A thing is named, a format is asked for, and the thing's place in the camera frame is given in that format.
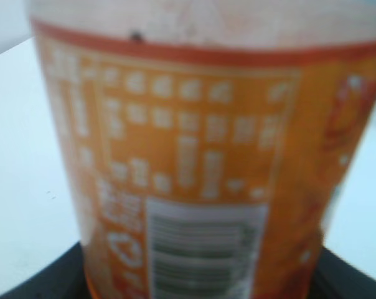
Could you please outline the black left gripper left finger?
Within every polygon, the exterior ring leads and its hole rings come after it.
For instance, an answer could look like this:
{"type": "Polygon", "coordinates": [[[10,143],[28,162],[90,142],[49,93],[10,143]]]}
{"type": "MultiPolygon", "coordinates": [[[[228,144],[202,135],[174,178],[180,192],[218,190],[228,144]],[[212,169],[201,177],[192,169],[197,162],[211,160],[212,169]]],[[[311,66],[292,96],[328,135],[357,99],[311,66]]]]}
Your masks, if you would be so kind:
{"type": "Polygon", "coordinates": [[[18,286],[0,294],[0,299],[91,298],[83,269],[83,252],[76,243],[57,260],[18,286]]]}

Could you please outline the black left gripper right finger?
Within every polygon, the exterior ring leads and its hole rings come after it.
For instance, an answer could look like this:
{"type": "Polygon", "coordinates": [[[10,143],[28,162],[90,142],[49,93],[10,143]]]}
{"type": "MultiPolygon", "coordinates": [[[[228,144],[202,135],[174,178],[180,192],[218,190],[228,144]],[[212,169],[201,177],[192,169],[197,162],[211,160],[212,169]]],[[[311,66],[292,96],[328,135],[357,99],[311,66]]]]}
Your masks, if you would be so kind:
{"type": "Polygon", "coordinates": [[[376,280],[324,247],[312,277],[312,297],[376,299],[376,280]]]}

